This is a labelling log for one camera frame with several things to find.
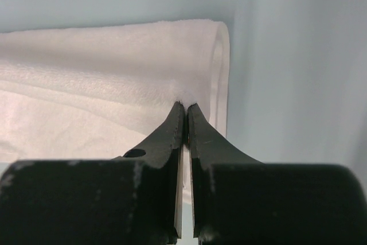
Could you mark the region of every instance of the gray background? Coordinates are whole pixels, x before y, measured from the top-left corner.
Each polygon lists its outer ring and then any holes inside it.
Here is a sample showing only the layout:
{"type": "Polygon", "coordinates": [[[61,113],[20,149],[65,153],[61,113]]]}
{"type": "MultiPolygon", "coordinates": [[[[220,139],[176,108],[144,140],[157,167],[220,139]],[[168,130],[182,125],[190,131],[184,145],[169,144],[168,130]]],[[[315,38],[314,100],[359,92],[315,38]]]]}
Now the gray background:
{"type": "MultiPolygon", "coordinates": [[[[210,18],[231,35],[228,139],[367,176],[367,0],[0,0],[0,32],[210,18]]],[[[184,232],[191,222],[184,207],[184,232]]]]}

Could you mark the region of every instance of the towel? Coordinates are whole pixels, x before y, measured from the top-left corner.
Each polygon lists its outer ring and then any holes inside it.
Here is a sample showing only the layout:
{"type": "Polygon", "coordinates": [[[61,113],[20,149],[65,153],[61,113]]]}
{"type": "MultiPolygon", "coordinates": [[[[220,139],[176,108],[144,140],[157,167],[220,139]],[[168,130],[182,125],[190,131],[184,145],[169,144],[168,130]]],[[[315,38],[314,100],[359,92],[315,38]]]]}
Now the towel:
{"type": "Polygon", "coordinates": [[[228,73],[228,30],[211,20],[0,34],[0,162],[123,155],[175,101],[225,135],[228,73]]]}

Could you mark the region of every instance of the white cloth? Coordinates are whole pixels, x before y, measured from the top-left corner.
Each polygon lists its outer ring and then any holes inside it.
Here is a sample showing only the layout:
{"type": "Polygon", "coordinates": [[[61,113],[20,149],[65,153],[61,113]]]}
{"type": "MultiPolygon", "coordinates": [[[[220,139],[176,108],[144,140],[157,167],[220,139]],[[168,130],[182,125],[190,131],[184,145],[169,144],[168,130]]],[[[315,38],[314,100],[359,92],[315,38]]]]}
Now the white cloth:
{"type": "Polygon", "coordinates": [[[0,34],[0,162],[123,155],[177,100],[225,135],[228,71],[210,20],[0,34]]]}

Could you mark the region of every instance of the folded towel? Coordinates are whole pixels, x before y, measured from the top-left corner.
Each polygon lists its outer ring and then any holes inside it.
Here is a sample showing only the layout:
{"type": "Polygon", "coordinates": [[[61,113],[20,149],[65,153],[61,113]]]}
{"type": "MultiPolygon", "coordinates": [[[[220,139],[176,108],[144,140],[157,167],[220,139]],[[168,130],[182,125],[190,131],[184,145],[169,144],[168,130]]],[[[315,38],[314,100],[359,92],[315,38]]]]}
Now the folded towel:
{"type": "Polygon", "coordinates": [[[222,22],[0,34],[0,162],[114,158],[177,100],[186,108],[197,102],[225,135],[228,72],[222,22]]]}

